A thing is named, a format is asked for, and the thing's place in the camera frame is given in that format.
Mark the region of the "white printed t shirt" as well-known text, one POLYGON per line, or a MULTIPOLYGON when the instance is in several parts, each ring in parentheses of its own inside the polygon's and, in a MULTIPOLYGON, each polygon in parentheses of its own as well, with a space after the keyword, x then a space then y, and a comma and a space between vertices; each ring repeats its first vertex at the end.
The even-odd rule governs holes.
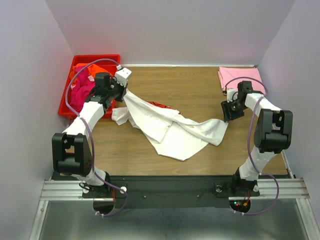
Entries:
POLYGON ((119 126, 130 122, 143 132, 158 155, 179 161, 191 158, 208 144, 218 146, 228 127, 216 118, 204 122, 185 118, 178 110, 144 101, 129 90, 124 102, 125 107, 112 111, 111 119, 119 126))

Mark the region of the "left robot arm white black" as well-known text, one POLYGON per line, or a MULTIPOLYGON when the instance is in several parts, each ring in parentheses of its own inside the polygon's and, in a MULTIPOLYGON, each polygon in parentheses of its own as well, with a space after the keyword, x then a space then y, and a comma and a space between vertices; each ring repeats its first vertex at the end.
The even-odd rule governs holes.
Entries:
POLYGON ((97 73, 94 87, 85 98, 80 113, 66 130, 52 137, 53 169, 81 180, 83 188, 103 187, 108 192, 111 190, 109 174, 94 164, 92 130, 112 101, 123 101, 131 74, 127 68, 118 70, 114 76, 107 72, 97 73))

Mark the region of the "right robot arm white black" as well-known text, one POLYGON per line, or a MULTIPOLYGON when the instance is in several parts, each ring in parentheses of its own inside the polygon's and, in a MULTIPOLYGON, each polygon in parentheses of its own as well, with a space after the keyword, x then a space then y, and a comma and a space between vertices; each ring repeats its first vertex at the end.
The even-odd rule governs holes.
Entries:
POLYGON ((273 105, 266 91, 253 89, 252 77, 237 77, 237 88, 226 87, 227 99, 221 102, 223 120, 228 123, 252 110, 247 151, 248 158, 232 175, 231 181, 222 185, 222 194, 239 197, 243 194, 259 195, 258 178, 267 163, 291 145, 293 113, 273 105))

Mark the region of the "orange t shirt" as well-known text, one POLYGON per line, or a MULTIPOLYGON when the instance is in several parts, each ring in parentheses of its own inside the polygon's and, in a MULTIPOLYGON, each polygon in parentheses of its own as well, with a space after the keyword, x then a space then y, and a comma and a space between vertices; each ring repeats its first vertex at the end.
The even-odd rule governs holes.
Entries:
POLYGON ((82 70, 86 66, 86 63, 78 63, 75 66, 71 67, 71 72, 68 75, 68 78, 70 81, 74 78, 74 76, 80 72, 80 74, 75 78, 73 81, 73 85, 76 85, 78 80, 85 80, 85 81, 90 81, 94 82, 95 81, 95 76, 98 73, 110 73, 109 71, 105 70, 104 68, 98 66, 97 64, 92 64, 82 70))

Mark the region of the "folded pink t shirt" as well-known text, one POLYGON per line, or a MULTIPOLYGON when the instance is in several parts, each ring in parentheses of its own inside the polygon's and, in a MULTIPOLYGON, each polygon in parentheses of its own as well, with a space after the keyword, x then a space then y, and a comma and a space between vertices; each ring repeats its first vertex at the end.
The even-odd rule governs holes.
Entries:
MULTIPOLYGON (((238 78, 238 77, 249 77, 256 79, 259 82, 262 82, 260 72, 257 68, 232 68, 232 67, 219 67, 218 69, 218 77, 221 85, 221 89, 223 91, 226 90, 226 84, 231 81, 232 79, 238 78)), ((252 88, 254 91, 260 91, 262 93, 266 93, 265 88, 258 82, 246 79, 246 78, 239 78, 227 85, 227 89, 238 88, 238 83, 241 81, 251 81, 252 82, 252 88)))

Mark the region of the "magenta t shirt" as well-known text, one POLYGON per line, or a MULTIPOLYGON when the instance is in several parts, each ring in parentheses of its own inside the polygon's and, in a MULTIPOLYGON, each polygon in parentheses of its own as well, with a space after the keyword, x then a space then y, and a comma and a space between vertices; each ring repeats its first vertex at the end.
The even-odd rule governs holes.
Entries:
POLYGON ((78 79, 76 85, 71 84, 71 93, 69 105, 76 111, 80 112, 83 108, 84 102, 89 95, 95 82, 78 79))

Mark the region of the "aluminium frame rail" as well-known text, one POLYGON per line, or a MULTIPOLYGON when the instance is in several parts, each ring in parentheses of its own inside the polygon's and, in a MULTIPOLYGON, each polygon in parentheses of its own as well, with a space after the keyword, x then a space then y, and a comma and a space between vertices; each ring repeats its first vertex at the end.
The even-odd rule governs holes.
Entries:
MULTIPOLYGON (((83 197, 83 189, 79 180, 46 180, 43 183, 40 199, 42 201, 89 201, 83 197)), ((302 178, 278 178, 278 199, 309 199, 310 195, 302 178)), ((259 196, 251 196, 251 200, 271 200, 276 197, 277 188, 274 180, 259 179, 259 196)))

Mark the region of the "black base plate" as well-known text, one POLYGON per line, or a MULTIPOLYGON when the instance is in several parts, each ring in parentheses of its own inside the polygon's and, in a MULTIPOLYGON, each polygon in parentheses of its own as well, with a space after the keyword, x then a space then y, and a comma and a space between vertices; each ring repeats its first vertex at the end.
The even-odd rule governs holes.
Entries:
MULTIPOLYGON (((172 208, 227 208, 229 205, 240 205, 240 201, 252 200, 251 193, 241 196, 226 196, 222 186, 231 181, 230 175, 225 176, 110 176, 111 189, 104 187, 83 187, 82 196, 91 198, 94 206, 100 209, 102 204, 120 209, 172 209, 172 208)), ((54 173, 53 181, 76 181, 71 176, 54 173)), ((278 199, 279 185, 276 185, 278 199)))

